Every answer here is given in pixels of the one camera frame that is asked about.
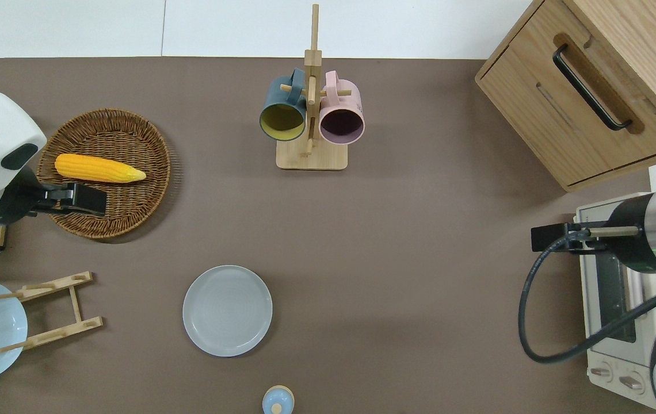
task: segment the white wall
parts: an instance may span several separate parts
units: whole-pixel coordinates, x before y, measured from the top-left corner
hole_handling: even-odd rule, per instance
[[[0,58],[159,56],[164,0],[0,0]]]
[[[313,2],[0,0],[0,58],[301,57]],[[331,58],[485,59],[530,2],[322,0],[318,48]]]

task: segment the black cable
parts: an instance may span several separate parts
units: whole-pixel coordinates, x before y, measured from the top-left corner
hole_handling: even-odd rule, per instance
[[[616,320],[613,320],[613,322],[608,323],[598,332],[586,338],[586,340],[583,342],[567,351],[560,352],[558,354],[549,356],[538,355],[530,348],[530,344],[528,343],[528,336],[525,333],[525,307],[528,303],[528,294],[530,293],[530,286],[533,284],[535,274],[538,272],[540,265],[542,265],[546,257],[555,251],[555,249],[563,246],[566,241],[574,240],[587,235],[588,231],[582,230],[577,231],[576,233],[567,234],[566,236],[562,236],[560,239],[552,242],[550,246],[541,252],[540,256],[538,256],[538,259],[533,263],[533,267],[531,267],[530,273],[528,273],[528,278],[525,280],[525,285],[522,287],[522,294],[520,294],[520,308],[517,311],[517,330],[520,334],[520,343],[522,344],[522,349],[525,350],[525,353],[528,354],[528,357],[530,357],[530,359],[535,362],[540,362],[541,364],[553,364],[555,362],[563,362],[567,359],[576,357],[579,354],[583,354],[584,351],[593,347],[599,343],[599,341],[604,340],[604,338],[607,338],[607,336],[617,332],[621,328],[625,327],[626,324],[632,322],[638,317],[641,317],[656,307],[656,296],[654,296],[633,310],[622,314],[622,316],[618,317]]]

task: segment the brown table surface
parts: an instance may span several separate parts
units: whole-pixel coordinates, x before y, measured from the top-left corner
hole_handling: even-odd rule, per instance
[[[288,385],[295,412],[652,412],[586,379],[586,358],[531,362],[517,338],[530,227],[647,191],[638,172],[566,194],[475,86],[480,60],[323,60],[361,90],[367,132],[343,172],[283,171],[257,125],[268,82],[301,59],[0,59],[0,91],[47,136],[97,108],[151,120],[173,185],[108,243],[48,217],[8,229],[10,289],[91,270],[83,317],[105,325],[22,352],[0,412],[260,412]],[[217,265],[254,270],[272,325],[253,351],[209,356],[182,301]],[[583,339],[572,256],[531,296],[533,346]],[[30,334],[74,321],[65,294],[25,305]]]

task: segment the pink mug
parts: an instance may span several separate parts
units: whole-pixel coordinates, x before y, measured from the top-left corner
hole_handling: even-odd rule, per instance
[[[364,133],[364,115],[361,95],[354,82],[339,79],[336,71],[326,73],[326,96],[321,99],[318,119],[320,134],[326,141],[338,145],[356,142]],[[339,97],[338,91],[351,91],[347,97]]]

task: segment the wooden cabinet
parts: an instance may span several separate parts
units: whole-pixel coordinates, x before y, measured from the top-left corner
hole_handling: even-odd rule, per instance
[[[652,0],[536,0],[476,81],[567,191],[656,163]]]

